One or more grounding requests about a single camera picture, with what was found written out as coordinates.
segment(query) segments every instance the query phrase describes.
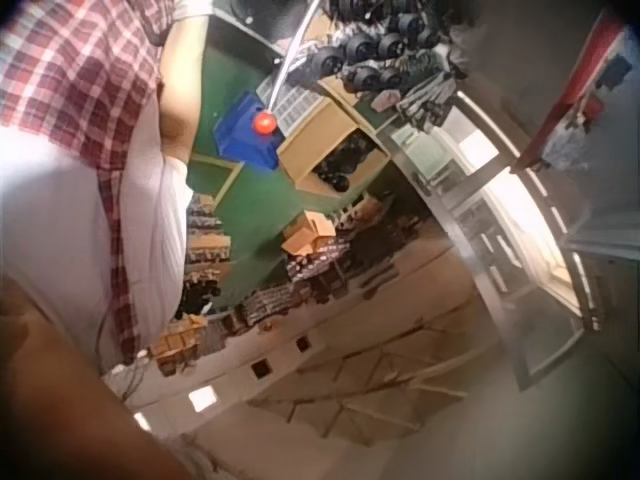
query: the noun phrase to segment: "merchandise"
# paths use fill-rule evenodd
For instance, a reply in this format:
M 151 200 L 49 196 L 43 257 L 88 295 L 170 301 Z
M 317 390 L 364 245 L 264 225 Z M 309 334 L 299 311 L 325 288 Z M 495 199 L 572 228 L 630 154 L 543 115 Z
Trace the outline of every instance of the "merchandise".
M 300 301 L 292 284 L 259 290 L 245 300 L 240 309 L 249 326 L 272 315 L 287 312 Z
M 282 232 L 285 242 L 282 249 L 290 255 L 308 255 L 317 252 L 336 230 L 322 213 L 305 210 Z
M 361 130 L 356 130 L 316 165 L 313 172 L 335 191 L 344 193 L 351 186 L 347 175 L 355 173 L 358 165 L 364 162 L 375 148 L 373 140 Z
M 323 273 L 328 266 L 349 250 L 349 241 L 345 237 L 332 238 L 316 253 L 306 256 L 290 257 L 286 269 L 291 281 L 298 282 Z

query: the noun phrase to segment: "shelf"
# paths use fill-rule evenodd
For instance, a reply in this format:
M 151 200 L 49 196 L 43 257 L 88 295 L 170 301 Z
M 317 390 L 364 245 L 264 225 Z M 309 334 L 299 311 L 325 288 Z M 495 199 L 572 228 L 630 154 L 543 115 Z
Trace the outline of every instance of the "shelf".
M 351 117 L 325 98 L 278 149 L 280 166 L 297 187 L 356 128 Z
M 350 187 L 344 193 L 338 193 L 329 185 L 324 183 L 313 172 L 309 172 L 305 177 L 301 178 L 295 185 L 298 190 L 302 190 L 316 195 L 324 195 L 327 197 L 340 198 L 343 195 L 348 195 L 354 189 L 357 189 L 363 182 L 377 174 L 389 161 L 389 156 L 386 152 L 375 149 L 372 151 L 364 162 L 358 165 L 358 169 L 351 175 L 347 175 L 349 179 Z

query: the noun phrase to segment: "black wheel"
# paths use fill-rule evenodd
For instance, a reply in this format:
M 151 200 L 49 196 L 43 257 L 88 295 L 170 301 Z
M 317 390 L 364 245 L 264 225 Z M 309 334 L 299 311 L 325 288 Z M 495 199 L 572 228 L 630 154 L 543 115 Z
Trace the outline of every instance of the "black wheel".
M 373 67 L 358 68 L 353 78 L 353 88 L 356 92 L 372 92 L 380 87 L 380 72 Z
M 344 193 L 351 186 L 349 179 L 344 175 L 336 175 L 331 181 L 331 186 L 338 193 Z
M 351 0 L 338 0 L 338 13 L 340 19 L 343 22 L 350 22 L 353 20 L 351 15 Z
M 322 47 L 311 58 L 311 74 L 325 78 L 340 73 L 344 67 L 344 51 L 338 47 Z
M 387 33 L 378 44 L 378 58 L 387 60 L 389 58 L 401 57 L 405 50 L 405 43 L 397 33 Z
M 431 50 L 440 43 L 440 34 L 433 32 L 428 28 L 425 28 L 420 35 L 418 35 L 418 47 Z
M 345 47 L 347 62 L 354 64 L 374 58 L 378 53 L 375 40 L 366 33 L 357 33 Z
M 395 90 L 402 85 L 402 73 L 397 68 L 385 68 L 380 73 L 380 85 L 388 90 Z
M 424 20 L 417 13 L 403 13 L 398 16 L 398 31 L 404 37 L 415 37 L 425 27 Z
M 351 0 L 351 16 L 354 20 L 364 20 L 367 13 L 367 3 L 365 0 Z

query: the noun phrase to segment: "plaid shirt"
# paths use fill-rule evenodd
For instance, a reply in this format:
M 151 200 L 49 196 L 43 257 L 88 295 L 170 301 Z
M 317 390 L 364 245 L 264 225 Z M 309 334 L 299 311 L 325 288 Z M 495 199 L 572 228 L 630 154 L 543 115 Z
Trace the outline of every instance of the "plaid shirt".
M 120 186 L 156 94 L 172 0 L 27 1 L 0 33 L 0 123 L 44 135 L 96 169 L 111 231 L 110 315 L 125 363 L 141 348 L 124 262 Z

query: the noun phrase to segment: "person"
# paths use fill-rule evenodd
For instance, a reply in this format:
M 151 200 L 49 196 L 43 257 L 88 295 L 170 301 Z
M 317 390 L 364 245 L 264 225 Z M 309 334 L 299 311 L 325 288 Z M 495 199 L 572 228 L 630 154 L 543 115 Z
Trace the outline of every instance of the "person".
M 180 301 L 213 11 L 27 1 L 0 30 L 2 273 L 100 373 L 131 364 Z

